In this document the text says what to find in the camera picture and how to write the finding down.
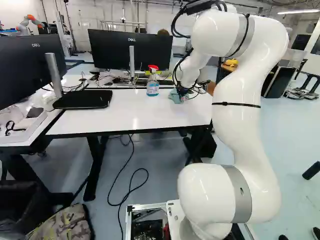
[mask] white robotic arm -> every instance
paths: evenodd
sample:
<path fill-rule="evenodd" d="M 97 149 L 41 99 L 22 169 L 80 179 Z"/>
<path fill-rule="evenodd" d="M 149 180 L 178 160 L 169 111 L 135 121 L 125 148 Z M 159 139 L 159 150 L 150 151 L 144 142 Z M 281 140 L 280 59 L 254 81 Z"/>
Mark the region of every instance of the white robotic arm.
<path fill-rule="evenodd" d="M 37 25 L 38 28 L 44 28 L 45 25 L 40 22 L 39 20 L 37 20 L 34 16 L 32 16 L 31 14 L 28 14 L 26 16 L 24 16 L 23 21 L 20 22 L 18 24 L 18 26 L 15 27 L 15 29 L 18 32 L 21 32 L 21 36 L 27 36 L 29 35 L 29 31 L 28 31 L 28 25 L 29 25 L 29 21 L 31 21 L 34 25 Z"/>
<path fill-rule="evenodd" d="M 260 139 L 259 116 L 263 82 L 288 41 L 280 22 L 234 11 L 208 9 L 194 24 L 194 50 L 176 73 L 182 88 L 193 85 L 211 56 L 239 61 L 216 86 L 212 103 L 215 132 L 233 150 L 234 165 L 191 164 L 178 177 L 181 207 L 202 240 L 223 239 L 231 223 L 269 221 L 280 209 L 280 187 Z"/>

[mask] camouflage bag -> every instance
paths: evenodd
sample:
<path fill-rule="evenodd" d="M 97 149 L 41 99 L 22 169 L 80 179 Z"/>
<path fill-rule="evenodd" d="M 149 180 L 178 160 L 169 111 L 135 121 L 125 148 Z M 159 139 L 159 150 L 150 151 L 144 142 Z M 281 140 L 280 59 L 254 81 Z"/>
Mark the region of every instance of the camouflage bag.
<path fill-rule="evenodd" d="M 85 205 L 75 204 L 58 211 L 39 227 L 29 232 L 25 240 L 92 240 Z"/>

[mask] spray bottle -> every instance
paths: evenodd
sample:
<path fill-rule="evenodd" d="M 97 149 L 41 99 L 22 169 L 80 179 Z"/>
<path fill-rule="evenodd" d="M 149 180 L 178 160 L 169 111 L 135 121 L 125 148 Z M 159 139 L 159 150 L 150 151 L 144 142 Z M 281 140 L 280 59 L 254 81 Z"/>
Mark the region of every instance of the spray bottle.
<path fill-rule="evenodd" d="M 156 65 L 148 65 L 148 67 L 151 75 L 146 84 L 146 94 L 154 97 L 159 94 L 159 82 L 156 80 L 156 71 L 159 70 L 159 68 Z"/>

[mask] yellow object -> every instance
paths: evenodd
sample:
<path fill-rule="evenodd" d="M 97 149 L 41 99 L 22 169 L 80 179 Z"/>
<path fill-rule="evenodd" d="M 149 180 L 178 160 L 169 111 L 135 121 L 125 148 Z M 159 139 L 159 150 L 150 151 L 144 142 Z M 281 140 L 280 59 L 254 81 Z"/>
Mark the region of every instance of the yellow object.
<path fill-rule="evenodd" d="M 155 72 L 156 74 L 161 74 L 162 72 L 161 71 L 156 71 Z M 145 75 L 151 75 L 150 71 L 145 71 Z"/>
<path fill-rule="evenodd" d="M 235 58 L 228 59 L 224 64 L 230 67 L 234 67 L 235 65 L 238 65 L 238 60 Z"/>

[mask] ceiling light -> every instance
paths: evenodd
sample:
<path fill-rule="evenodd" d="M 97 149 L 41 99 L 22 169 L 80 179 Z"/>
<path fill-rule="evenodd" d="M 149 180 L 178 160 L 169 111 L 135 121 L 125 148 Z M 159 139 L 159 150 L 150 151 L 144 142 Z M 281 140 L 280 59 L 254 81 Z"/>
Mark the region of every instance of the ceiling light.
<path fill-rule="evenodd" d="M 305 10 L 295 10 L 295 11 L 283 11 L 283 12 L 278 12 L 279 15 L 284 15 L 284 14 L 310 14 L 310 13 L 319 13 L 320 9 L 305 9 Z"/>

